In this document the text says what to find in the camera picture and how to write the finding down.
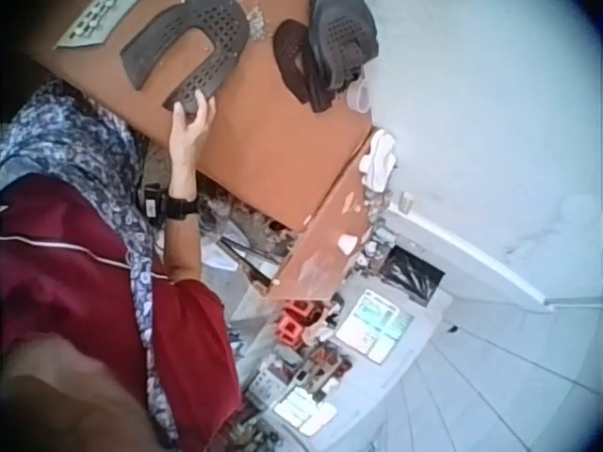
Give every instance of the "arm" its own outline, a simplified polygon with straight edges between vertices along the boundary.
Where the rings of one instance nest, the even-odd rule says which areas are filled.
[[[187,201],[197,196],[195,167],[203,147],[202,141],[216,111],[214,99],[208,103],[200,91],[195,92],[195,97],[199,109],[190,124],[187,124],[182,105],[174,105],[170,135],[169,193],[172,198]],[[200,241],[197,215],[188,215],[184,220],[168,218],[166,221],[164,262],[173,283],[201,279]]]

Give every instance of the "hand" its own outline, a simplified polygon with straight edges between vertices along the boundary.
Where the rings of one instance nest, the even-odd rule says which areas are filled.
[[[211,122],[216,116],[216,100],[206,101],[202,93],[195,91],[197,99],[197,115],[193,122],[187,124],[187,116],[182,104],[176,102],[173,106],[170,158],[172,170],[192,171],[194,173],[199,158],[199,141],[207,135]]]

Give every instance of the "white cloth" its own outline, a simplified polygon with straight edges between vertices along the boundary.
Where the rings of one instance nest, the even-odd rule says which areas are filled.
[[[370,152],[360,160],[359,170],[364,173],[362,183],[377,193],[383,193],[389,176],[396,166],[394,137],[379,129],[370,139]]]

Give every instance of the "white plastic item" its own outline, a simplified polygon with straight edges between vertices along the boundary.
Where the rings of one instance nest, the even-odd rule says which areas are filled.
[[[358,80],[350,83],[346,91],[346,102],[348,107],[363,115],[370,109],[370,97],[368,96],[368,83],[365,74],[362,73]]]
[[[356,235],[342,234],[337,240],[337,246],[346,256],[349,256],[356,245],[358,244],[358,237]]]
[[[394,137],[379,129],[370,139],[370,152],[360,159],[362,183],[372,191],[383,193],[389,176],[396,166]]]

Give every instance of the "person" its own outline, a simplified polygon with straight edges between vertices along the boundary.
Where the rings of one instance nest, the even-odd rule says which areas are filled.
[[[191,123],[173,109],[163,263],[135,203],[142,136],[58,80],[12,121],[0,149],[2,450],[202,451],[239,409],[223,308],[201,282],[195,165],[215,102],[196,101]]]

